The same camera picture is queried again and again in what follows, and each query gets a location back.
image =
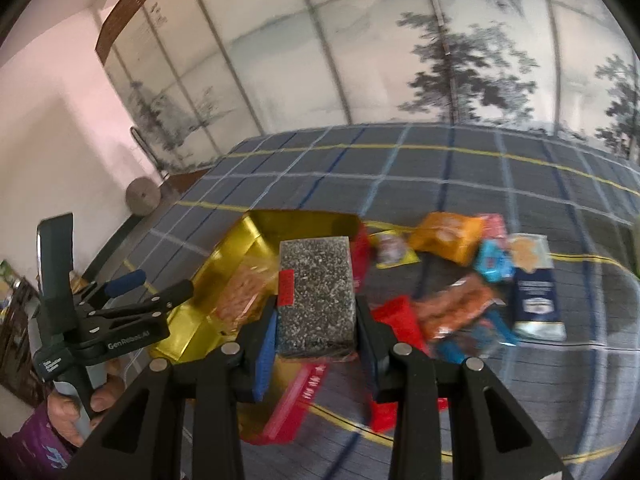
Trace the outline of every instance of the red label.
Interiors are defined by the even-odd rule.
[[[278,274],[278,306],[293,305],[293,269],[281,270]]]

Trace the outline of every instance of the snack package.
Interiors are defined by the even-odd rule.
[[[482,228],[482,240],[496,240],[501,249],[508,248],[507,228],[504,218],[498,213],[484,213],[476,215],[484,221]]]
[[[511,304],[514,309],[513,330],[516,334],[551,341],[566,339],[552,269],[537,269],[533,272],[516,269]]]
[[[398,341],[408,343],[428,354],[427,347],[422,340],[418,319],[411,309],[411,301],[408,296],[399,296],[387,301],[384,305],[372,310],[371,316],[376,321],[388,324],[393,329]],[[447,406],[447,399],[438,399],[439,410],[443,410]],[[397,402],[379,404],[373,399],[369,399],[369,407],[371,410],[369,425],[373,431],[383,433],[396,425]]]
[[[460,364],[467,357],[487,359],[500,345],[517,344],[518,339],[508,329],[500,314],[490,308],[472,324],[447,337],[436,348],[445,361]]]
[[[389,269],[407,264],[416,264],[420,258],[410,248],[402,235],[396,231],[382,231],[369,235],[371,244],[376,248],[376,267]]]
[[[482,241],[474,269],[489,283],[498,283],[513,277],[511,257],[501,248],[498,240]]]
[[[509,248],[513,266],[529,273],[536,269],[553,269],[546,236],[516,233],[509,237]]]
[[[283,358],[341,361],[356,349],[347,237],[280,243],[276,346]]]
[[[226,283],[210,315],[222,321],[229,332],[237,330],[269,292],[277,273],[272,262],[245,257]]]
[[[484,220],[456,213],[429,213],[409,237],[409,247],[467,267],[476,254]]]
[[[415,301],[422,336],[442,339],[480,316],[492,305],[504,305],[490,287],[476,274],[449,285],[432,298]]]

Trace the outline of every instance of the blue snack package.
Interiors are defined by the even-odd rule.
[[[501,248],[499,240],[482,241],[474,269],[489,283],[498,283],[513,277],[511,257]]]
[[[560,319],[553,269],[527,272],[516,269],[511,295],[513,330],[520,336],[564,341],[566,329]]]
[[[518,339],[500,314],[491,308],[472,324],[447,337],[436,349],[445,361],[460,364],[467,357],[486,359],[500,345],[517,346]]]

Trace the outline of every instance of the table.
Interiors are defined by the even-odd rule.
[[[510,232],[548,237],[567,341],[523,342],[489,364],[576,478],[599,479],[640,416],[639,284],[630,225],[640,211],[640,168],[581,144],[483,126],[370,124],[244,140],[203,176],[131,251],[115,277],[146,271],[149,289],[188,278],[248,208],[361,215],[372,228],[407,230],[446,210],[497,212]],[[382,304],[452,283],[465,270],[432,255],[367,275]],[[118,302],[137,301],[139,290]],[[130,381],[145,365],[132,356]],[[243,444],[249,479],[386,479],[390,437],[366,428],[357,363],[332,365],[295,442]],[[184,431],[190,449],[191,414]],[[450,449],[442,416],[442,445]],[[444,452],[443,478],[451,476]],[[189,464],[184,463],[185,473]]]

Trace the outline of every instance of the yellow snack package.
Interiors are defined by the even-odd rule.
[[[484,219],[456,213],[429,213],[409,237],[409,247],[466,267],[476,254]]]
[[[417,254],[412,250],[396,231],[382,231],[369,235],[371,245],[376,249],[376,267],[379,269],[389,269],[407,264],[416,264],[420,261]]]

